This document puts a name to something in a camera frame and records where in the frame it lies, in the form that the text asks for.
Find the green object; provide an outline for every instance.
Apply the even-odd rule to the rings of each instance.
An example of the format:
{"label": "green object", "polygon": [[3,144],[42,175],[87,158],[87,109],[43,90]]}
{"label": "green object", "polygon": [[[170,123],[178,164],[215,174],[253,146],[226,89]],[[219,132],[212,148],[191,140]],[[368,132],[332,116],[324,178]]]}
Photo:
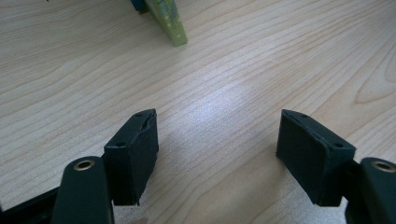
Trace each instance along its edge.
{"label": "green object", "polygon": [[177,47],[187,43],[186,32],[174,0],[144,0],[148,11]]}

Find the light wood surface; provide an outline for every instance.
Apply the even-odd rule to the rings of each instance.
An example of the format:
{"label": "light wood surface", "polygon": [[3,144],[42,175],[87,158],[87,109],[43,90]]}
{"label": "light wood surface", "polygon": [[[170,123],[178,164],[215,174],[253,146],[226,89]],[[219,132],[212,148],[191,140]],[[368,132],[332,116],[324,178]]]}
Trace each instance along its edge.
{"label": "light wood surface", "polygon": [[141,206],[117,223],[345,223],[275,156],[282,108],[396,162],[396,2],[178,0],[174,48],[129,0],[0,2],[0,202],[57,187],[133,113],[158,112]]}

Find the screw hole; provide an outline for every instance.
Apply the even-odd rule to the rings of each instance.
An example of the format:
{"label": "screw hole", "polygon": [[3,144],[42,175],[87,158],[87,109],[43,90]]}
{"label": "screw hole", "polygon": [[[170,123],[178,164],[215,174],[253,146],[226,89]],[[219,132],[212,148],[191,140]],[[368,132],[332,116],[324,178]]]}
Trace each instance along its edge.
{"label": "screw hole", "polygon": [[391,166],[389,164],[386,164],[386,163],[384,163],[382,161],[373,161],[372,165],[376,169],[384,171],[384,172],[389,172],[389,173],[395,173],[396,172],[396,168],[394,168],[393,166]]}
{"label": "screw hole", "polygon": [[334,143],[335,147],[343,147],[344,145],[342,145],[341,143]]}
{"label": "screw hole", "polygon": [[117,147],[125,147],[125,143],[124,142],[118,142],[117,144],[116,144],[116,146]]}
{"label": "screw hole", "polygon": [[83,170],[90,169],[94,165],[95,165],[94,161],[81,161],[81,162],[77,163],[74,168],[77,171],[83,171]]}

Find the wooden table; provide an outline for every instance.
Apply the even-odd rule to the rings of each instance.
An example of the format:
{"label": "wooden table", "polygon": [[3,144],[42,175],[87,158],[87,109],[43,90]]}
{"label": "wooden table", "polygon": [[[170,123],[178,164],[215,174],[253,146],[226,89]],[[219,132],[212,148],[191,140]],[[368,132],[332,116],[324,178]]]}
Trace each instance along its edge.
{"label": "wooden table", "polygon": [[276,157],[280,110],[396,162],[395,1],[177,1],[174,48],[128,0],[0,3],[0,202],[59,186],[133,113],[158,112],[141,206],[117,223],[344,223]]}

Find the wood grain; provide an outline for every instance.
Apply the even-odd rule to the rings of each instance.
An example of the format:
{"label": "wood grain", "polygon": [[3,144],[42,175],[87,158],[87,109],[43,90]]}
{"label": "wood grain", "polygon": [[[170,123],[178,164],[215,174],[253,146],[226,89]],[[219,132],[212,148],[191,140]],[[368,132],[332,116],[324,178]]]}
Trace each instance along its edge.
{"label": "wood grain", "polygon": [[396,162],[395,1],[177,1],[174,48],[126,0],[0,3],[0,202],[59,185],[156,108],[159,159],[117,223],[345,223],[276,158],[280,110]]}

